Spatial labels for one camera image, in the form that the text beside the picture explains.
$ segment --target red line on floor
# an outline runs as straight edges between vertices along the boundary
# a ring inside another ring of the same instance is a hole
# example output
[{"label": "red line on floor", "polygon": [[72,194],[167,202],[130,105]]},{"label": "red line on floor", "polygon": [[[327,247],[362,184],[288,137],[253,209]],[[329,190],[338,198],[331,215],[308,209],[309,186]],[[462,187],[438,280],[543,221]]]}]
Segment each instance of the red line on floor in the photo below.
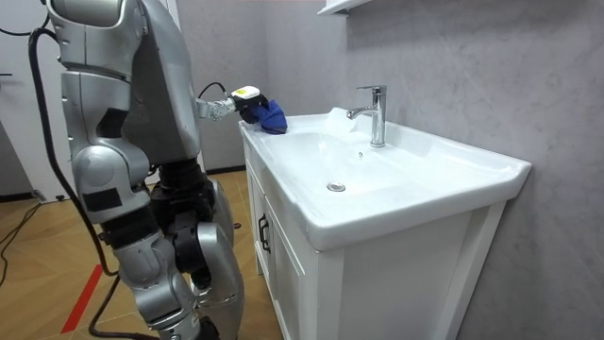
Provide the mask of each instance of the red line on floor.
[{"label": "red line on floor", "polygon": [[77,323],[79,323],[79,319],[84,314],[86,310],[86,306],[88,302],[91,300],[92,293],[94,293],[94,288],[96,288],[96,284],[98,284],[99,279],[101,279],[101,275],[103,274],[103,269],[100,264],[97,264],[94,270],[91,273],[91,276],[88,278],[88,282],[82,289],[82,293],[80,293],[79,298],[75,302],[74,309],[69,314],[67,321],[65,321],[65,325],[63,329],[60,331],[61,334],[66,332],[71,332],[76,329]]}]

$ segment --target white sink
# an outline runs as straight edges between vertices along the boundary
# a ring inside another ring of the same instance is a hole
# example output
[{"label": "white sink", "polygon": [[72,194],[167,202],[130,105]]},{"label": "white sink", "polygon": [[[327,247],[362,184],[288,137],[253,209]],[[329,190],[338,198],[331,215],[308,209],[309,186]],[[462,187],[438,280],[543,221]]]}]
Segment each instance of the white sink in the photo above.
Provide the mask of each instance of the white sink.
[{"label": "white sink", "polygon": [[[241,122],[312,247],[377,238],[518,195],[530,163],[396,124],[369,145],[371,118],[345,110],[288,117],[284,135]],[[327,188],[332,182],[342,192]]]}]

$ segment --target textured wall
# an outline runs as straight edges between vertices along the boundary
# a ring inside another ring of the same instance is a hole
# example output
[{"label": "textured wall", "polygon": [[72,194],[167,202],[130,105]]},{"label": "textured wall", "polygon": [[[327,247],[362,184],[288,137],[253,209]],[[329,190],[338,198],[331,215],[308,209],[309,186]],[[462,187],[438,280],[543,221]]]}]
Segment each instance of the textured wall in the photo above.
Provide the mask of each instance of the textured wall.
[{"label": "textured wall", "polygon": [[[193,62],[193,85],[199,92],[220,81],[231,92],[245,85],[267,85],[266,33],[263,3],[224,0],[178,0],[180,27]],[[213,87],[207,100],[222,99]],[[201,125],[206,169],[243,165],[243,140],[238,114]]]},{"label": "textured wall", "polygon": [[366,104],[354,87],[383,83],[389,120],[534,164],[459,338],[604,338],[604,2],[322,6],[267,5],[268,94],[287,113]]},{"label": "textured wall", "polygon": [[31,184],[10,143],[7,132],[0,123],[0,196],[29,193]]}]

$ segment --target faucet handle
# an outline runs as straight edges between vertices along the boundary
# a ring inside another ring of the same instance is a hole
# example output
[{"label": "faucet handle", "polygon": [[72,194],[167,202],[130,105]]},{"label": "faucet handle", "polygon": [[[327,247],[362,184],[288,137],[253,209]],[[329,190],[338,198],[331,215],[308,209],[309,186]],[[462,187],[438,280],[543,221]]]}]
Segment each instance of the faucet handle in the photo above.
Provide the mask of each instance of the faucet handle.
[{"label": "faucet handle", "polygon": [[386,94],[388,87],[386,85],[360,86],[357,90],[371,89],[372,94]]}]

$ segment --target cable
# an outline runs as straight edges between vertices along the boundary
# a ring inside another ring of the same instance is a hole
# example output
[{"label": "cable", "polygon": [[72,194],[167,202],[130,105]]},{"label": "cable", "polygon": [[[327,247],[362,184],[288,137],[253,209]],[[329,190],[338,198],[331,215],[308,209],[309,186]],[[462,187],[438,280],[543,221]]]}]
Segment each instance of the cable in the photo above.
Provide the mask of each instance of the cable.
[{"label": "cable", "polygon": [[[40,2],[44,6],[46,6],[46,0],[40,0]],[[46,14],[46,19],[44,19],[44,22],[42,23],[42,25],[40,27],[44,28],[44,27],[46,27],[46,25],[48,25],[48,23],[50,23],[50,15]],[[0,27],[0,32],[2,32],[4,34],[8,34],[11,37],[26,37],[31,34],[31,32],[11,32],[9,30],[3,29],[2,27]]]},{"label": "cable", "polygon": [[50,128],[50,118],[48,117],[48,108],[46,107],[46,95],[44,94],[44,86],[42,84],[42,75],[40,73],[40,65],[38,63],[38,39],[41,35],[47,35],[52,38],[55,42],[57,41],[57,35],[52,31],[46,28],[36,28],[31,35],[29,36],[28,43],[28,53],[29,53],[29,66],[31,67],[31,74],[34,78],[34,87],[36,88],[36,99],[38,99],[38,109],[40,111],[40,119],[42,120],[42,132],[44,135],[44,145],[46,147],[46,155],[48,156],[48,160],[50,161],[50,167],[53,169],[55,176],[59,180],[60,185],[63,187],[65,192],[69,198],[72,199],[72,202],[77,209],[80,217],[84,221],[84,225],[88,230],[92,238],[92,242],[94,243],[94,247],[96,248],[96,253],[98,254],[99,262],[103,267],[103,271],[108,276],[115,276],[117,272],[112,272],[109,270],[107,266],[107,261],[105,260],[105,253],[103,252],[103,248],[101,247],[101,243],[96,237],[96,231],[94,231],[94,227],[92,226],[91,220],[86,215],[84,211],[84,207],[80,203],[77,198],[74,189],[72,189],[71,185],[60,171],[59,163],[57,162],[57,155],[55,155],[55,145],[53,143],[53,134],[52,129]]},{"label": "cable", "polygon": [[140,334],[140,333],[99,331],[96,329],[96,323],[98,322],[98,319],[101,317],[103,312],[105,312],[105,308],[107,308],[107,305],[109,304],[111,297],[113,297],[113,293],[115,293],[115,289],[117,288],[117,285],[119,283],[120,283],[120,277],[117,276],[117,277],[115,277],[115,280],[113,281],[113,283],[111,284],[111,287],[107,291],[107,294],[105,295],[105,299],[103,300],[103,303],[101,303],[101,306],[99,307],[98,311],[96,311],[96,314],[92,317],[91,324],[88,326],[88,333],[90,333],[92,336],[96,336],[96,337],[100,337],[100,338],[159,340],[155,336],[145,335],[145,334]]},{"label": "cable", "polygon": [[199,95],[197,96],[197,98],[201,98],[201,96],[212,86],[212,85],[217,85],[220,87],[220,90],[223,91],[223,93],[225,93],[225,96],[227,96],[227,89],[225,89],[225,87],[223,86],[223,84],[219,83],[218,81],[214,81],[211,82],[210,84],[208,84],[208,86],[206,86],[203,90],[201,90],[201,93],[199,93]]},{"label": "cable", "polygon": [[0,241],[0,245],[1,245],[5,241],[7,241],[8,238],[10,238],[10,239],[8,239],[8,242],[4,246],[4,248],[2,248],[2,251],[0,251],[0,258],[2,258],[2,261],[4,262],[4,269],[2,269],[2,279],[0,279],[0,287],[2,287],[2,285],[4,284],[4,281],[7,279],[7,271],[8,271],[8,259],[4,256],[4,252],[7,251],[8,246],[10,246],[12,241],[17,237],[17,234],[19,234],[19,231],[21,231],[21,229],[23,228],[25,223],[27,223],[27,221],[29,221],[29,219],[34,215],[34,213],[36,213],[36,211],[41,206],[42,206],[42,204],[38,203],[35,207],[28,210],[25,213],[25,215],[23,216],[23,219],[21,220],[19,225],[17,225],[17,227],[15,227],[13,230],[9,231],[7,236],[5,236],[5,238],[3,238],[2,241]]}]

